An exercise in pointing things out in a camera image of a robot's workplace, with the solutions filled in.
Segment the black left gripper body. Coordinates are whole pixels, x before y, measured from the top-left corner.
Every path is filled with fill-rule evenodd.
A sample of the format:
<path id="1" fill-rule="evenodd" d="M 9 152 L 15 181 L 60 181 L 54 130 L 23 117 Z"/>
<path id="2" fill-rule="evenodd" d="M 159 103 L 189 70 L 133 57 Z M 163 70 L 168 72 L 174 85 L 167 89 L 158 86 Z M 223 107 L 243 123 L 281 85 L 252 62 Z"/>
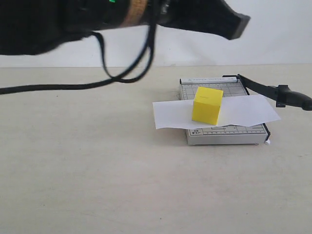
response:
<path id="1" fill-rule="evenodd" d="M 233 10 L 224 0 L 150 0 L 157 3 L 156 23 L 167 28 L 200 32 L 227 40 L 242 36 L 251 17 Z"/>

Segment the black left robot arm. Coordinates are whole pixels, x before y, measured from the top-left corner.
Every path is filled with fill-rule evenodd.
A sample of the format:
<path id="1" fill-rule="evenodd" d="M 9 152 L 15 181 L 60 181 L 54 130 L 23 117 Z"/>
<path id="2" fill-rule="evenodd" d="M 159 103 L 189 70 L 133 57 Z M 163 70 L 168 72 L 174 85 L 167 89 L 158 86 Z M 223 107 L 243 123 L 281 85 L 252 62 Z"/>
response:
<path id="1" fill-rule="evenodd" d="M 249 21 L 223 0 L 3 0 L 0 53 L 39 55 L 93 31 L 152 24 L 233 40 Z"/>

